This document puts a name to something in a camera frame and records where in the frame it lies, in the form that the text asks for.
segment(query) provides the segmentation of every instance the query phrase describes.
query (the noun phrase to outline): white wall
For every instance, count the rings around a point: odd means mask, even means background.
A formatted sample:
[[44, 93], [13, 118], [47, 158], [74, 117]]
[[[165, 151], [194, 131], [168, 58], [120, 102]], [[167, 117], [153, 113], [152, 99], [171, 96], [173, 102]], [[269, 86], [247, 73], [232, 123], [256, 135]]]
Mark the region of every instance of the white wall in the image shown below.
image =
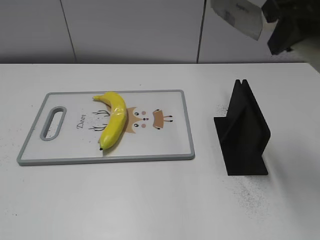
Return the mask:
[[62, 0], [79, 63], [195, 63], [203, 0]]
[[[261, 7], [266, 0], [250, 0]], [[303, 59], [294, 52], [271, 55], [268, 40], [271, 30], [263, 29], [258, 41], [244, 35], [211, 8], [207, 0], [202, 32], [199, 63], [269, 63], [301, 62]]]
[[0, 63], [73, 63], [59, 0], [0, 1]]

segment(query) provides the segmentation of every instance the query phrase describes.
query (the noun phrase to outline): gray cutting board rim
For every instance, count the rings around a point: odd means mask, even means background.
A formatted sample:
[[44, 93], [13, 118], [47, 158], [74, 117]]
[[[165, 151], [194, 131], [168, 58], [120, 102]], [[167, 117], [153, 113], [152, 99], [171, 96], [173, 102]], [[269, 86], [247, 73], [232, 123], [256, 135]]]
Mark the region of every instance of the gray cutting board rim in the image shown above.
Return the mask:
[[192, 140], [191, 128], [189, 123], [187, 105], [185, 95], [182, 90], [133, 90], [133, 91], [114, 91], [119, 94], [144, 94], [144, 93], [180, 93], [182, 108], [184, 113], [187, 138], [190, 151], [184, 154], [148, 154], [148, 155], [123, 155], [119, 156], [94, 156], [94, 157], [75, 157], [75, 158], [49, 158], [49, 159], [23, 159], [25, 149], [29, 143], [29, 140], [34, 132], [34, 129], [38, 123], [38, 120], [43, 112], [43, 109], [50, 96], [53, 95], [80, 95], [80, 94], [92, 94], [99, 95], [109, 91], [83, 91], [83, 92], [50, 92], [48, 93], [42, 105], [36, 115], [36, 118], [31, 126], [31, 129], [25, 139], [25, 142], [17, 157], [17, 162], [21, 166], [35, 166], [35, 165], [64, 165], [64, 164], [91, 164], [91, 163], [121, 163], [121, 162], [142, 162], [142, 161], [171, 161], [171, 160], [192, 160], [195, 157], [194, 145]]

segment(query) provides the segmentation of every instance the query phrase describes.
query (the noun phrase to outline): black object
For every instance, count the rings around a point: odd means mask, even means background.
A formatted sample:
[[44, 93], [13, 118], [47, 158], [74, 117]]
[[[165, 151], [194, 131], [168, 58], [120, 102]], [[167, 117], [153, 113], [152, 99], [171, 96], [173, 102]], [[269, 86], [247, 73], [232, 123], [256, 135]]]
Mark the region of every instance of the black object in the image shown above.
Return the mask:
[[273, 55], [291, 50], [291, 46], [320, 36], [320, 0], [267, 0], [262, 6], [268, 23], [278, 23], [268, 41]]
[[229, 176], [268, 175], [262, 159], [271, 132], [247, 80], [236, 80], [226, 117], [214, 123]]

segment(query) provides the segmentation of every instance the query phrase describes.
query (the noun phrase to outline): deer cartoon print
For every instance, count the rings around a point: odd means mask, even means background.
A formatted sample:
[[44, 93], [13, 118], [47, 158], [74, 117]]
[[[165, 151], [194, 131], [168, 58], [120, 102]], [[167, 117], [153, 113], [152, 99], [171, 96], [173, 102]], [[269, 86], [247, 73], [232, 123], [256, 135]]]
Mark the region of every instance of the deer cartoon print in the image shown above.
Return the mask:
[[[110, 117], [110, 108], [108, 107], [108, 111], [99, 110], [97, 112], [93, 112], [93, 114], [103, 114], [104, 117]], [[151, 117], [149, 117], [148, 112], [142, 110], [137, 110], [137, 107], [129, 107], [127, 108], [127, 122], [124, 127], [124, 132], [129, 134], [135, 134], [138, 129], [145, 129], [145, 128], [154, 128], [156, 130], [161, 130], [165, 127], [165, 123], [172, 123], [173, 116], [166, 115], [160, 109], [156, 109], [152, 112]], [[106, 128], [107, 124], [99, 125], [99, 126], [92, 126], [89, 129], [94, 131], [103, 131]]]

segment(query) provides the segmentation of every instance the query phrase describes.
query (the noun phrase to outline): cutting board handle hole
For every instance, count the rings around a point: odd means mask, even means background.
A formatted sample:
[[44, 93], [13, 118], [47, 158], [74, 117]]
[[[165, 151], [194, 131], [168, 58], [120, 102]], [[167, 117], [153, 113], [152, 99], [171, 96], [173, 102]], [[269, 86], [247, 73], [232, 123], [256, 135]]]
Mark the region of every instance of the cutting board handle hole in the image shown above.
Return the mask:
[[66, 112], [67, 109], [64, 106], [56, 106], [51, 109], [40, 134], [43, 141], [53, 140], [59, 135]]

